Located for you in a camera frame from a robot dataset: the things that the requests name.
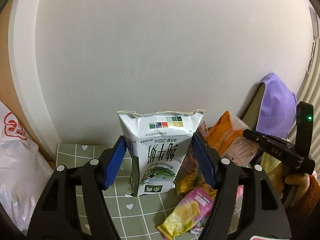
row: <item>metal screw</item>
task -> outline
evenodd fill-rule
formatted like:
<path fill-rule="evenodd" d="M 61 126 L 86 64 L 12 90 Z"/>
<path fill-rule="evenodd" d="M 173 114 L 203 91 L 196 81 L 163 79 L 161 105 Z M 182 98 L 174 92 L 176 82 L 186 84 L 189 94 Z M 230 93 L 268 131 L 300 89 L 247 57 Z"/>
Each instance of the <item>metal screw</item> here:
<path fill-rule="evenodd" d="M 64 170 L 64 165 L 59 165 L 57 167 L 57 171 L 63 171 Z"/>
<path fill-rule="evenodd" d="M 227 159 L 227 158 L 222 158 L 222 159 L 221 159 L 221 162 L 222 162 L 223 164 L 225 164 L 225 165 L 230 164 L 230 160 Z"/>
<path fill-rule="evenodd" d="M 262 166 L 259 164 L 255 165 L 254 168 L 256 169 L 256 171 L 262 171 Z"/>
<path fill-rule="evenodd" d="M 98 159 L 92 159 L 91 161 L 90 161 L 90 164 L 91 165 L 97 165 L 99 163 L 99 160 Z"/>

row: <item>purple cloth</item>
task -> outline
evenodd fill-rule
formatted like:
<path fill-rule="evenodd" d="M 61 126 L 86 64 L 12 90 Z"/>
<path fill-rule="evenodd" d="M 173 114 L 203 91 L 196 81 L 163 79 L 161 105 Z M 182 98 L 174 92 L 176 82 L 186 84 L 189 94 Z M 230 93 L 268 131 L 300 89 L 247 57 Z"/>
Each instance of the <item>purple cloth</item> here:
<path fill-rule="evenodd" d="M 286 139 L 295 119 L 297 97 L 275 73 L 270 73 L 260 83 L 264 83 L 266 88 L 256 130 Z"/>

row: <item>white wall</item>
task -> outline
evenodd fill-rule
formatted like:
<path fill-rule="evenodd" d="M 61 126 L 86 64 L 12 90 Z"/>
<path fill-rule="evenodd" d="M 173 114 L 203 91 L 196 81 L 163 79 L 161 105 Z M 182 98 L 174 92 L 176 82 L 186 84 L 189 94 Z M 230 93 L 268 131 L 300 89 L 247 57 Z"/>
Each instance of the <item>white wall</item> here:
<path fill-rule="evenodd" d="M 41 90 L 36 65 L 39 0 L 14 0 L 8 30 L 9 62 L 20 105 L 37 138 L 54 159 L 61 141 Z"/>
<path fill-rule="evenodd" d="M 117 110 L 240 114 L 270 72 L 298 92 L 308 0 L 40 0 L 36 64 L 63 142 L 115 143 Z"/>

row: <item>snack bag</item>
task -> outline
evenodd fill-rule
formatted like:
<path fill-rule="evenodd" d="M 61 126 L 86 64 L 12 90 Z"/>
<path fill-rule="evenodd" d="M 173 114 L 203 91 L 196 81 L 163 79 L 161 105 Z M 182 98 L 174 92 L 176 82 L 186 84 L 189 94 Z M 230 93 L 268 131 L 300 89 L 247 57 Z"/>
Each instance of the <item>snack bag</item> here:
<path fill-rule="evenodd" d="M 243 137 L 245 129 L 250 128 L 238 117 L 226 111 L 209 130 L 209 136 L 204 139 L 222 158 L 228 158 L 238 166 L 246 166 L 257 153 L 259 145 Z"/>
<path fill-rule="evenodd" d="M 213 199 L 202 189 L 190 191 L 176 206 L 165 221 L 156 227 L 165 239 L 187 232 L 196 225 L 213 205 Z"/>
<path fill-rule="evenodd" d="M 203 184 L 201 186 L 201 188 L 203 188 L 205 190 L 205 192 L 210 195 L 210 193 L 208 193 L 208 190 L 211 189 L 210 185 Z M 213 196 L 211 195 L 210 197 L 213 200 L 215 200 L 217 190 L 213 190 L 213 189 L 211 189 L 211 190 L 215 191 L 215 195 L 213 195 Z M 237 188 L 236 200 L 238 200 L 242 195 L 243 195 L 243 185 L 239 185 L 238 188 Z M 209 215 L 210 215 L 210 212 L 208 212 L 192 229 L 190 229 L 190 232 L 195 234 L 195 235 L 200 235 L 202 230 L 203 230 L 203 228 L 204 228 L 204 226 L 205 226 L 205 224 L 206 224 L 206 222 L 207 222 L 207 220 L 208 220 L 208 218 L 209 218 Z"/>
<path fill-rule="evenodd" d="M 213 200 L 215 199 L 217 190 L 212 189 L 209 184 L 206 184 L 199 167 L 195 168 L 192 173 L 186 174 L 180 181 L 176 182 L 178 196 L 186 194 L 198 187 L 201 187 Z"/>
<path fill-rule="evenodd" d="M 262 166 L 266 174 L 268 174 L 269 172 L 273 171 L 280 164 L 280 162 L 281 161 L 278 160 L 277 158 L 264 152 L 261 158 L 260 165 Z"/>
<path fill-rule="evenodd" d="M 133 196 L 169 191 L 204 113 L 117 112 L 132 159 Z"/>
<path fill-rule="evenodd" d="M 198 131 L 199 131 L 199 133 L 201 134 L 202 137 L 209 136 L 208 127 L 207 127 L 207 125 L 205 124 L 204 121 L 202 121 L 202 123 L 199 125 Z"/>
<path fill-rule="evenodd" d="M 199 166 L 198 162 L 194 157 L 192 146 L 190 144 L 187 154 L 184 157 L 183 162 L 181 164 L 181 168 L 184 168 L 187 173 L 193 173 L 194 169 L 197 168 L 198 166 Z"/>

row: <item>printed label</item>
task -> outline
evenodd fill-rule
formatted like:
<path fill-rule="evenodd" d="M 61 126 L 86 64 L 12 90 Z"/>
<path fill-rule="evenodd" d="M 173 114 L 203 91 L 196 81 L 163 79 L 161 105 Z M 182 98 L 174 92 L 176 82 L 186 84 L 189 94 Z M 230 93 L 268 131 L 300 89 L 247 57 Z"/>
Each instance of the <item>printed label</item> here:
<path fill-rule="evenodd" d="M 154 185 L 145 185 L 144 192 L 161 192 L 162 185 L 154 186 Z"/>
<path fill-rule="evenodd" d="M 161 149 L 158 149 L 158 144 L 150 145 L 148 150 L 148 164 L 153 163 L 155 161 L 155 158 L 158 158 L 158 162 L 163 160 L 164 154 L 166 154 L 166 161 L 172 162 L 172 159 L 174 157 L 174 153 L 177 150 L 178 144 L 173 146 L 173 143 L 170 143 L 168 146 L 164 147 L 164 143 L 161 146 Z"/>
<path fill-rule="evenodd" d="M 8 137 L 19 137 L 22 140 L 27 140 L 25 137 L 26 130 L 22 127 L 18 119 L 12 112 L 9 112 L 3 120 L 4 133 Z"/>
<path fill-rule="evenodd" d="M 168 127 L 183 127 L 181 116 L 166 116 L 165 122 L 150 122 L 149 129 L 168 128 Z"/>
<path fill-rule="evenodd" d="M 238 166 L 245 166 L 257 153 L 259 145 L 253 144 L 243 137 L 237 137 L 229 148 L 221 155 L 221 158 L 228 158 Z"/>
<path fill-rule="evenodd" d="M 174 167 L 168 163 L 153 164 L 143 173 L 140 185 L 150 185 L 152 184 L 151 182 L 156 183 L 157 181 L 173 181 L 176 176 L 173 170 Z"/>
<path fill-rule="evenodd" d="M 207 205 L 207 203 L 210 203 L 208 200 L 205 201 L 201 196 L 196 195 L 195 199 L 203 206 Z"/>

